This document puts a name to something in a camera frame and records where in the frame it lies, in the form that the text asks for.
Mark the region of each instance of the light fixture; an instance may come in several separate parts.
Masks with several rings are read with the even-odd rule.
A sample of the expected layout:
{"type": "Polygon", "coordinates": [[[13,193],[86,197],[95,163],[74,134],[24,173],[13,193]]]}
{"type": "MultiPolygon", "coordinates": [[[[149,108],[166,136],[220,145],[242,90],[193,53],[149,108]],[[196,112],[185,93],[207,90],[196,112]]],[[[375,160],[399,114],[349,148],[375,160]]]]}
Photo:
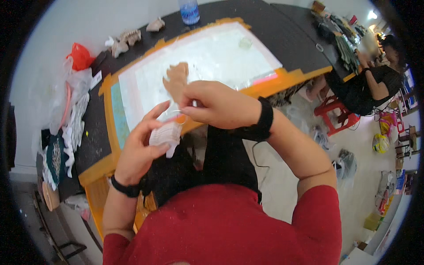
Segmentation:
{"type": "Polygon", "coordinates": [[[377,15],[374,13],[373,10],[371,10],[368,14],[368,19],[370,20],[371,18],[377,19],[377,15]]]}

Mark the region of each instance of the water bottle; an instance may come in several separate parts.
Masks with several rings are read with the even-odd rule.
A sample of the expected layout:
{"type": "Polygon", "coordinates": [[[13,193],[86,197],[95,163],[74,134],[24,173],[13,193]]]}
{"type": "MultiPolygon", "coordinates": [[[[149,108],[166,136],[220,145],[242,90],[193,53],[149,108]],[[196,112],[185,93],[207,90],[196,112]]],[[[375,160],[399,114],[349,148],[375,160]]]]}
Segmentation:
{"type": "Polygon", "coordinates": [[[181,17],[184,24],[191,25],[199,21],[199,9],[197,8],[197,0],[178,0],[180,5],[181,17]]]}

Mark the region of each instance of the black wristband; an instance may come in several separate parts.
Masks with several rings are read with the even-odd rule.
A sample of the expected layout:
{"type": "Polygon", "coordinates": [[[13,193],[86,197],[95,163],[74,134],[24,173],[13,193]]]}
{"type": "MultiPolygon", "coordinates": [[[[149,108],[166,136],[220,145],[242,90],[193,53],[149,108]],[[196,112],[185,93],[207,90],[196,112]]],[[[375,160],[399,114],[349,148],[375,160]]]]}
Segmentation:
{"type": "Polygon", "coordinates": [[[137,198],[138,195],[140,195],[140,185],[129,185],[129,186],[124,186],[120,183],[118,183],[115,179],[115,175],[113,175],[110,178],[111,182],[112,182],[112,186],[119,191],[120,193],[123,193],[125,195],[127,195],[127,197],[129,198],[137,198]]]}
{"type": "Polygon", "coordinates": [[[271,129],[272,122],[274,120],[274,113],[271,104],[266,98],[259,97],[258,100],[262,105],[262,111],[258,123],[249,127],[237,128],[235,129],[234,134],[243,139],[261,142],[268,139],[271,135],[269,130],[271,129]]]}

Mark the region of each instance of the tan fabric cutout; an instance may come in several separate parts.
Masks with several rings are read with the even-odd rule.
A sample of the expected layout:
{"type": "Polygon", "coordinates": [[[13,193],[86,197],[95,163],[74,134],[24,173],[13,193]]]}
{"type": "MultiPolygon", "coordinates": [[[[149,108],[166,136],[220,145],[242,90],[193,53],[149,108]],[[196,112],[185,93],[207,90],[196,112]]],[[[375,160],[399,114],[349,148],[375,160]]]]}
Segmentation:
{"type": "Polygon", "coordinates": [[[178,65],[170,65],[166,71],[168,80],[162,78],[165,89],[171,94],[172,99],[180,104],[184,86],[187,85],[188,63],[182,62],[178,65]]]}

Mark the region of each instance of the chair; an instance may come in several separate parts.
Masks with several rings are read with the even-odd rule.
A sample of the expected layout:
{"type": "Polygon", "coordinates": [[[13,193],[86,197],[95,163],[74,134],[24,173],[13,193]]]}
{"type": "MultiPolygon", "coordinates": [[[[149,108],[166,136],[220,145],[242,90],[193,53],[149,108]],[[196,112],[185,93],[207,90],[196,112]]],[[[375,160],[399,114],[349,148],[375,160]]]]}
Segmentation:
{"type": "Polygon", "coordinates": [[[314,111],[315,116],[322,116],[324,119],[325,124],[329,128],[329,132],[327,133],[328,136],[331,136],[333,134],[336,134],[346,128],[349,128],[353,125],[355,125],[360,117],[357,116],[355,113],[350,112],[344,105],[341,103],[336,96],[328,97],[324,100],[324,102],[318,106],[314,111]],[[339,128],[334,128],[330,118],[327,115],[327,112],[330,112],[334,109],[340,109],[341,114],[338,116],[338,122],[342,124],[339,128]]]}

